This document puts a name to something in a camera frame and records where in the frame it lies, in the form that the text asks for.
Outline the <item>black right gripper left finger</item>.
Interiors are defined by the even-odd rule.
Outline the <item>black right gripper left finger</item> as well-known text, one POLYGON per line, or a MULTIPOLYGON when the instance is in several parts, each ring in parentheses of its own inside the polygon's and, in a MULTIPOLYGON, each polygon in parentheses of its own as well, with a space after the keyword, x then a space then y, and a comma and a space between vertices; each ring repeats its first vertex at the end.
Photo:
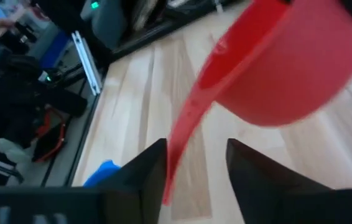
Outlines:
POLYGON ((162 138, 98 182, 100 224, 157 224, 166 165, 167 141, 162 138))

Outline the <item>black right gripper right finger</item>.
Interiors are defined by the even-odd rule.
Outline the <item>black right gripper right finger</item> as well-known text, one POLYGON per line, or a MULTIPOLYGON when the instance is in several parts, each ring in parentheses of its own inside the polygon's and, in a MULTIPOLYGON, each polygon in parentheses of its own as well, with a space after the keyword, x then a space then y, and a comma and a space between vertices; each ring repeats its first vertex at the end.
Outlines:
POLYGON ((226 163, 245 224, 279 224, 285 195, 330 189, 237 139, 227 141, 226 163))

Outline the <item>blue measuring cup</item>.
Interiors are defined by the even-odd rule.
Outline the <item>blue measuring cup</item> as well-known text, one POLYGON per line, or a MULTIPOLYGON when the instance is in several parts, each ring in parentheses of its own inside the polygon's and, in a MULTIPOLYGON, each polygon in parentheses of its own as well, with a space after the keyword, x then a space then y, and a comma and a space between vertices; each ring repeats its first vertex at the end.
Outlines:
POLYGON ((104 161, 99 168, 86 180, 84 187, 97 186, 101 181, 111 177, 121 166, 116 165, 112 160, 104 161))

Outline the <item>red measuring cup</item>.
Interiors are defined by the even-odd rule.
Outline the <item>red measuring cup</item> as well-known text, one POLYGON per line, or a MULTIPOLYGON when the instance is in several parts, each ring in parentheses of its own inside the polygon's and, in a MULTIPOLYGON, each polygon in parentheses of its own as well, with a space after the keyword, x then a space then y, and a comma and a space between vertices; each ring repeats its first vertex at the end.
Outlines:
POLYGON ((213 103, 276 127, 319 110, 352 79, 352 16, 339 0, 252 0, 218 39, 174 121, 163 202, 213 103))

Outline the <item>black bag with red trim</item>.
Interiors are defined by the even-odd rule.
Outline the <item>black bag with red trim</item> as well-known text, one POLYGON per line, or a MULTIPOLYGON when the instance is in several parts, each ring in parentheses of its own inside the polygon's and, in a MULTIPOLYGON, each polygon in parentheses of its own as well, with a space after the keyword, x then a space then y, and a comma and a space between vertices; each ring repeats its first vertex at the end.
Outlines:
POLYGON ((54 108, 45 110, 43 121, 36 130, 36 145, 32 162, 43 162, 61 150, 65 144, 66 123, 54 108))

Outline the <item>silver aluminium extrusion bar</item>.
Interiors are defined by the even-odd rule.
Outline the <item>silver aluminium extrusion bar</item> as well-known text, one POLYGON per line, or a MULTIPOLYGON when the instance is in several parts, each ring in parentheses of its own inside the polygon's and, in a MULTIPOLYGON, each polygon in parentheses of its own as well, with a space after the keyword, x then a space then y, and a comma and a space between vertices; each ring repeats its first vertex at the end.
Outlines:
POLYGON ((72 39, 83 65, 85 75, 93 95, 99 95, 102 89, 101 74, 99 73, 90 48, 84 37, 76 30, 72 33, 72 39))

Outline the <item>blue panel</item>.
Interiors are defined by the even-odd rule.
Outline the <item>blue panel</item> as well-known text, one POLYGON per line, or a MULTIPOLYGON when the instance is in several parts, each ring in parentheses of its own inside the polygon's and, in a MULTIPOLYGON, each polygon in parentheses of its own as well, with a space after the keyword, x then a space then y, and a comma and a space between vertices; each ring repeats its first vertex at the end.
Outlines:
POLYGON ((55 67, 57 62, 62 57, 64 51, 69 42, 69 37, 63 31, 60 31, 55 37, 54 40, 50 43, 47 50, 40 59, 40 65, 43 68, 52 68, 55 67))

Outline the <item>grey box with green light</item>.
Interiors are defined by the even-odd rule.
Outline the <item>grey box with green light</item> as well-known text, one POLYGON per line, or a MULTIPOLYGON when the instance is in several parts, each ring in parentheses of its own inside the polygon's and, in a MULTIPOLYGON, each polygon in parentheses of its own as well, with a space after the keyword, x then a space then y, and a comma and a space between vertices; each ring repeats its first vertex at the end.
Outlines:
POLYGON ((127 28, 121 0, 86 0, 81 16, 107 48, 114 50, 119 46, 127 28))

